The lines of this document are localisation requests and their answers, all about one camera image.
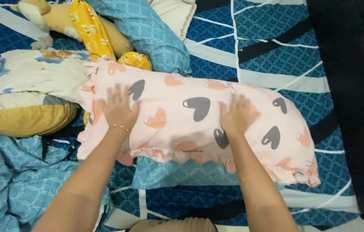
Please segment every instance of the pink pillowcase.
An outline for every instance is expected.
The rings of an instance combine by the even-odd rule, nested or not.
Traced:
[[[282,184],[320,184],[314,144],[307,123],[295,105],[269,89],[186,78],[124,66],[107,59],[87,64],[90,80],[81,87],[89,123],[79,134],[77,157],[85,159],[106,134],[102,99],[116,83],[130,86],[131,106],[141,100],[138,120],[117,160],[131,165],[133,157],[159,162],[215,161],[235,171],[229,142],[220,126],[219,102],[229,104],[231,93],[251,100],[254,123],[245,136],[272,180]]]

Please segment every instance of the left hand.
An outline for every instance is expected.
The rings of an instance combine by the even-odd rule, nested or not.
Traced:
[[[129,131],[134,127],[140,110],[140,101],[135,102],[133,109],[129,108],[129,87],[122,92],[120,84],[114,89],[108,89],[107,101],[104,102],[103,112],[109,129],[122,126]]]

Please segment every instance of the gray heart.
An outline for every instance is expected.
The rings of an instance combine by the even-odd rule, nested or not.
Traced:
[[[272,102],[273,106],[275,107],[281,107],[281,111],[282,113],[286,114],[287,108],[286,108],[286,104],[285,104],[285,100],[283,98],[277,98]]]
[[[209,112],[210,100],[209,98],[198,97],[189,98],[183,102],[183,106],[186,108],[194,108],[194,121],[199,122],[203,120]]]
[[[221,149],[225,149],[229,145],[229,140],[226,136],[226,133],[222,133],[220,129],[215,129],[213,131],[213,137]]]
[[[271,143],[271,149],[275,150],[279,146],[279,140],[281,139],[281,134],[279,133],[278,127],[273,126],[268,133],[262,138],[262,145],[267,145]]]
[[[143,90],[145,89],[145,80],[139,80],[135,82],[130,88],[129,88],[129,95],[133,93],[133,100],[136,101],[140,98],[142,95]]]

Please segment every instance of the right hand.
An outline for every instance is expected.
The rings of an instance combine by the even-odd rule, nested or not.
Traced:
[[[136,123],[140,110],[140,101],[135,102],[133,108],[129,108],[129,87],[122,92],[119,84],[114,89],[108,89],[107,101],[104,102],[104,114],[109,128],[122,126],[131,130]]]
[[[259,116],[257,108],[244,95],[232,94],[229,110],[223,102],[220,102],[220,110],[221,126],[228,137],[243,136]]]

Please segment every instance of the black fabric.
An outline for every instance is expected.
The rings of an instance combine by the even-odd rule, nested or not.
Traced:
[[[364,0],[307,0],[364,218]]]
[[[334,109],[332,109],[325,118],[309,128],[313,143],[318,144],[328,138],[337,128],[338,122],[334,115]]]
[[[223,6],[231,4],[231,0],[197,0],[196,1],[196,13],[200,13],[213,8],[221,8]]]
[[[237,77],[229,79],[228,81],[230,81],[230,82],[239,82]]]
[[[50,31],[50,36],[51,36],[51,38],[53,38],[53,41],[57,40],[57,39],[70,39],[71,38],[70,36],[67,36],[67,35],[57,32],[57,31]]]
[[[329,225],[315,225],[314,227],[321,230],[321,231],[325,231],[325,230],[328,230],[328,229],[332,228],[332,226],[329,226]]]
[[[216,205],[210,208],[191,208],[189,212],[180,219],[185,218],[208,218],[212,223],[221,220],[230,220],[238,214],[245,212],[243,200],[233,201],[224,205]]]
[[[80,125],[80,126],[67,125],[52,134],[43,135],[43,137],[46,137],[50,140],[58,140],[58,139],[66,138],[66,137],[77,138],[78,134],[80,132],[82,132],[83,130],[84,130],[84,125]]]
[[[243,47],[240,50],[238,50],[238,57],[239,57],[239,63],[246,62],[248,60],[252,60],[258,56],[261,56],[263,54],[266,54],[274,49],[277,49],[278,47],[281,47],[282,45],[277,44],[274,41],[271,41],[272,39],[276,39],[281,43],[289,43],[299,37],[301,37],[303,34],[308,32],[312,29],[312,22],[311,18],[308,17],[301,22],[297,23],[295,26],[293,26],[291,29],[287,30],[286,32],[282,33],[281,35],[278,35],[275,38],[267,38],[268,42],[258,42],[251,44],[249,46]]]

